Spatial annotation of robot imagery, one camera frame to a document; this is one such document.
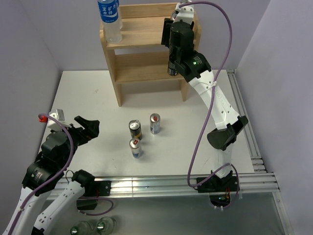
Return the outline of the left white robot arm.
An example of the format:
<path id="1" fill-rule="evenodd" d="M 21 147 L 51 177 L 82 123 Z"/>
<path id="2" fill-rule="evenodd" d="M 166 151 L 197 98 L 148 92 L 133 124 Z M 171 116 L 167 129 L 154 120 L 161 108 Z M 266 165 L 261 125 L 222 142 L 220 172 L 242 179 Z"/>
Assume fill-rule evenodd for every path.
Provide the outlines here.
<path id="1" fill-rule="evenodd" d="M 39 212 L 70 165 L 77 148 L 98 137 L 100 122 L 81 116 L 75 121 L 81 126 L 64 123 L 54 114 L 39 114 L 39 121 L 47 124 L 51 133 L 41 145 L 22 181 L 21 196 L 5 235 L 29 235 L 32 233 Z"/>

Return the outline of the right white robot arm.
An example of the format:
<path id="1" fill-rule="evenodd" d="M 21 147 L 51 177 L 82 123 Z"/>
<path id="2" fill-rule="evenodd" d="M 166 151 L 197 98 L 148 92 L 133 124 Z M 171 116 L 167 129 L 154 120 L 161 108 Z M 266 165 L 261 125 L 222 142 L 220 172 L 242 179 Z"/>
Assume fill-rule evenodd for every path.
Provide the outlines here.
<path id="1" fill-rule="evenodd" d="M 180 74 L 198 93 L 208 107 L 215 129 L 207 140 L 217 151 L 212 169 L 212 187 L 221 191 L 232 177 L 231 153 L 237 136 L 248 124 L 228 102 L 217 84 L 217 76 L 203 54 L 194 49 L 193 24 L 184 21 L 164 20 L 161 44 L 169 48 L 168 74 Z"/>

